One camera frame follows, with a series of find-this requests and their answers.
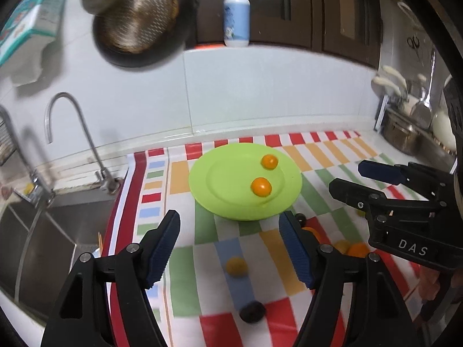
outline white bottle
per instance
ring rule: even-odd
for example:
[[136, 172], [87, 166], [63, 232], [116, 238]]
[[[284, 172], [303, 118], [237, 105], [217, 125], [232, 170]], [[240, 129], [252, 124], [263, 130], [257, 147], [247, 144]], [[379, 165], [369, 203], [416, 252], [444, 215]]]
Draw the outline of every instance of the white bottle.
[[224, 0], [224, 41], [227, 47], [249, 44], [249, 0]]

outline frying pan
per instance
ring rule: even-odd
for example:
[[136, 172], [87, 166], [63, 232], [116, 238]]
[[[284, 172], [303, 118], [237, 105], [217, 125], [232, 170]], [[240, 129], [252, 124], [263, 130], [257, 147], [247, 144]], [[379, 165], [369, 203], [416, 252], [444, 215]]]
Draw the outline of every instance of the frying pan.
[[184, 44], [194, 26], [197, 5], [197, 0], [178, 0], [178, 15], [173, 25], [140, 53], [131, 53], [112, 45], [106, 39], [104, 16], [95, 16], [93, 38], [96, 47], [107, 61], [120, 67], [144, 67], [159, 62]]

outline colorful tablecloth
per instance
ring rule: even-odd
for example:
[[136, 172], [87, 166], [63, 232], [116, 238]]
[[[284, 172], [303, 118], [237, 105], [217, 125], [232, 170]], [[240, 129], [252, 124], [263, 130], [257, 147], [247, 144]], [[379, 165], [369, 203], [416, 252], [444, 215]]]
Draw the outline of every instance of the colorful tablecloth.
[[[140, 242], [169, 209], [179, 212], [180, 235], [166, 271], [147, 291], [170, 347], [290, 347], [312, 298], [311, 291], [297, 279], [278, 232], [278, 216], [255, 222], [230, 221], [205, 210], [191, 195], [188, 174], [194, 162], [205, 152], [231, 142], [260, 143], [294, 160], [303, 174], [303, 184], [291, 210], [309, 218], [307, 225], [320, 233], [323, 243], [341, 239], [366, 242], [369, 236], [365, 219], [330, 196], [328, 184], [336, 177], [382, 190], [389, 198], [420, 199], [405, 186], [360, 176], [358, 161], [368, 158], [392, 164], [392, 160], [353, 131], [243, 137], [129, 155], [128, 174], [108, 226], [103, 254], [115, 254], [131, 242]], [[414, 291], [418, 266], [385, 252], [378, 254], [415, 316], [420, 308]], [[248, 277], [236, 279], [224, 271], [232, 256], [246, 260]], [[351, 294], [352, 285], [346, 284], [333, 347], [342, 344]], [[239, 318], [238, 310], [254, 299], [265, 305], [267, 315], [250, 325]], [[128, 347], [114, 284], [110, 310], [117, 345]]]

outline faucet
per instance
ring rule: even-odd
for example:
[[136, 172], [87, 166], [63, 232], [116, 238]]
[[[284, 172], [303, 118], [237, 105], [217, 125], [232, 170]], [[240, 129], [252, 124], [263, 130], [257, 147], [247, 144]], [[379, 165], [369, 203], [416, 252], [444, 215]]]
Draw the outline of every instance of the faucet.
[[27, 172], [29, 173], [29, 177], [31, 178], [31, 182], [33, 185], [33, 189], [29, 192], [28, 195], [23, 194], [22, 192], [18, 191], [16, 188], [13, 188], [13, 192], [19, 195], [22, 199], [32, 204], [34, 207], [38, 207], [41, 203], [41, 200], [45, 200], [47, 205], [50, 205], [55, 197], [55, 193], [53, 190], [48, 186], [48, 184], [43, 180], [43, 177], [38, 173], [37, 169], [35, 169], [31, 163], [27, 160], [26, 156], [24, 155], [23, 151], [21, 150], [21, 146], [18, 141], [18, 137], [16, 136], [16, 132], [14, 130], [13, 124], [11, 122], [10, 114], [0, 104], [0, 116], [3, 118], [3, 121], [6, 125], [6, 130], [10, 135], [11, 141], [13, 142], [14, 146], [16, 147], [16, 151], [18, 152], [19, 157], [21, 158], [22, 162], [24, 163]]
[[95, 175], [98, 178], [98, 182], [100, 183], [101, 189], [107, 191], [109, 194], [115, 193], [117, 189], [119, 188], [119, 183], [116, 180], [114, 180], [113, 176], [111, 175], [111, 172], [103, 165], [103, 162], [101, 161], [101, 158], [98, 155], [98, 152], [96, 151], [95, 144], [93, 143], [92, 137], [90, 136], [90, 132], [87, 127], [87, 124], [85, 123], [85, 119], [82, 114], [82, 110], [80, 109], [80, 105], [79, 103], [77, 103], [77, 100], [71, 94], [67, 92], [57, 93], [47, 105], [47, 109], [45, 111], [45, 135], [47, 137], [48, 143], [53, 142], [52, 121], [50, 119], [52, 115], [52, 107], [55, 104], [55, 101], [57, 101], [59, 98], [62, 98], [62, 97], [68, 99], [77, 111], [77, 114], [79, 116], [80, 125], [82, 126], [82, 129], [84, 130], [85, 137], [87, 138], [90, 148], [92, 149], [93, 155], [96, 161], [98, 162], [98, 165], [100, 166], [100, 172], [96, 171]]

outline stainless steel sink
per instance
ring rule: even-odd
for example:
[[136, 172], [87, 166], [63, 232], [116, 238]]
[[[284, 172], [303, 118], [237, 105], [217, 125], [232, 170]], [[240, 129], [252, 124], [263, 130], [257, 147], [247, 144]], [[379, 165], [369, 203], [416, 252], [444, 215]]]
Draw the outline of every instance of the stainless steel sink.
[[98, 248], [98, 232], [104, 236], [115, 199], [93, 189], [57, 195], [44, 210], [25, 201], [7, 206], [0, 220], [4, 292], [46, 322], [75, 260]]

